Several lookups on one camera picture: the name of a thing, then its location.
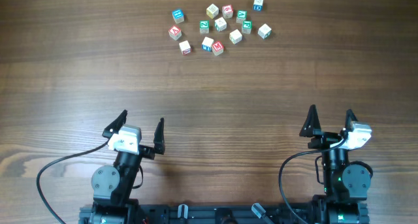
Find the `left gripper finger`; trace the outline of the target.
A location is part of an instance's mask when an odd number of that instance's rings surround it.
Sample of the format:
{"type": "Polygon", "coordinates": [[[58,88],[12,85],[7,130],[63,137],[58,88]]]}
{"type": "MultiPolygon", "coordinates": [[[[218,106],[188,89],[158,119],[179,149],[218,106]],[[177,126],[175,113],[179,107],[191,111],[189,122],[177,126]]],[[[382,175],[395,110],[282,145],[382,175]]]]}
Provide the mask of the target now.
{"type": "Polygon", "coordinates": [[[104,128],[102,136],[105,138],[111,138],[113,134],[118,133],[127,120],[127,110],[123,110],[122,113],[107,127],[104,128]]]}
{"type": "Polygon", "coordinates": [[[164,124],[165,119],[161,118],[159,123],[157,124],[153,140],[155,153],[161,155],[165,153],[164,124]]]}

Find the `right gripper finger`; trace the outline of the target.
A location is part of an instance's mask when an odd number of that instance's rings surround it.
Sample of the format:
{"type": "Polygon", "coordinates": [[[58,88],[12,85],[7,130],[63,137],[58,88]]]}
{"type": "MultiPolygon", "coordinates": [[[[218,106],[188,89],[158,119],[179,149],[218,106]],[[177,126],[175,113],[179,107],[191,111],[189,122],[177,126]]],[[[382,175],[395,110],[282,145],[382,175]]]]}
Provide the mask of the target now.
{"type": "Polygon", "coordinates": [[[352,109],[348,109],[346,111],[346,120],[345,120],[345,131],[352,131],[353,130],[353,124],[355,122],[358,122],[357,117],[353,113],[352,109]]]}
{"type": "Polygon", "coordinates": [[[304,125],[302,126],[299,136],[301,137],[315,137],[315,136],[321,136],[322,130],[321,130],[321,124],[319,121],[319,117],[317,114],[316,105],[313,104],[310,106],[307,118],[304,122],[304,125]]]}

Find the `red M wooden block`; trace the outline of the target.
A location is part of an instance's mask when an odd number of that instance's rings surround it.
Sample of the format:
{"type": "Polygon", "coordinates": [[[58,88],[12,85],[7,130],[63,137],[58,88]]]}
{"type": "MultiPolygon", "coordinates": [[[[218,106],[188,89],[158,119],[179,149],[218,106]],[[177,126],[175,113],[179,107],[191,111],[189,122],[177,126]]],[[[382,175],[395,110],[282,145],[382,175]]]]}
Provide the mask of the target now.
{"type": "Polygon", "coordinates": [[[222,54],[224,51],[224,45],[220,41],[216,41],[212,44],[212,52],[215,56],[222,54]]]}

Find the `plain block yellow side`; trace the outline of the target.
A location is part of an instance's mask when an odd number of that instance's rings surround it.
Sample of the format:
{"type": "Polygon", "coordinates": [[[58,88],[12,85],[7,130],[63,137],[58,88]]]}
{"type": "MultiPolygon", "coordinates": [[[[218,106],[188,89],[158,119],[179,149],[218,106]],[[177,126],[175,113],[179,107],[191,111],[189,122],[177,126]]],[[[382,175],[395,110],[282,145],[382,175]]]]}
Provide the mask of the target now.
{"type": "Polygon", "coordinates": [[[238,29],[235,29],[229,34],[229,39],[233,44],[237,44],[242,40],[242,34],[238,29]]]}

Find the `green Z wooden block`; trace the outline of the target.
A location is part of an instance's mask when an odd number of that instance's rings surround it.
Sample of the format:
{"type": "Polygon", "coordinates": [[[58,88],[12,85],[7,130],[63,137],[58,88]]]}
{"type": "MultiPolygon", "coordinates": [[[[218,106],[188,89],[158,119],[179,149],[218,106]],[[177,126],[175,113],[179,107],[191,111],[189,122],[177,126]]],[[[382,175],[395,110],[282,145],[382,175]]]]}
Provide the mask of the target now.
{"type": "Polygon", "coordinates": [[[199,22],[199,32],[201,34],[209,33],[210,22],[208,20],[201,20],[199,22]]]}

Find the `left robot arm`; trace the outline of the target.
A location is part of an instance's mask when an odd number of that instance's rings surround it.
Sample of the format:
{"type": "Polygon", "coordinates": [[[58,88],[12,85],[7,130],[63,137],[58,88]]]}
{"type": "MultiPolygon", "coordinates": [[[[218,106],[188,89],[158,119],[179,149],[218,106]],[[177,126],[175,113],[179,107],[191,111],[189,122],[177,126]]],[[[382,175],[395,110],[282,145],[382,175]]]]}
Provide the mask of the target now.
{"type": "Polygon", "coordinates": [[[154,133],[154,146],[144,146],[141,128],[126,124],[124,110],[112,123],[104,128],[102,136],[108,139],[109,150],[116,151],[112,166],[98,168],[91,178],[93,204],[80,209],[79,224],[130,224],[148,223],[148,217],[138,200],[132,199],[132,190],[137,174],[142,174],[141,161],[153,160],[155,155],[165,153],[164,124],[160,119],[154,133]]]}

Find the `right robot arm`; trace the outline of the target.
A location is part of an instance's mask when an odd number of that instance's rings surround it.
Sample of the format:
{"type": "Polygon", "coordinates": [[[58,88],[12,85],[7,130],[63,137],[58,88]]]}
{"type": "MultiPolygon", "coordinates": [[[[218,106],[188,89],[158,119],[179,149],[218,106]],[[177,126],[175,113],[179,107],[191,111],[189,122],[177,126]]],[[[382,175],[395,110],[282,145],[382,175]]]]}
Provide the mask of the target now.
{"type": "Polygon", "coordinates": [[[369,223],[368,189],[373,170],[362,161],[350,161],[348,153],[363,147],[372,136],[372,128],[357,120],[351,109],[346,112],[339,133],[321,129],[316,105],[311,105],[302,129],[302,137],[310,138],[308,148],[321,155],[324,195],[314,195],[304,216],[307,223],[369,223]]]}

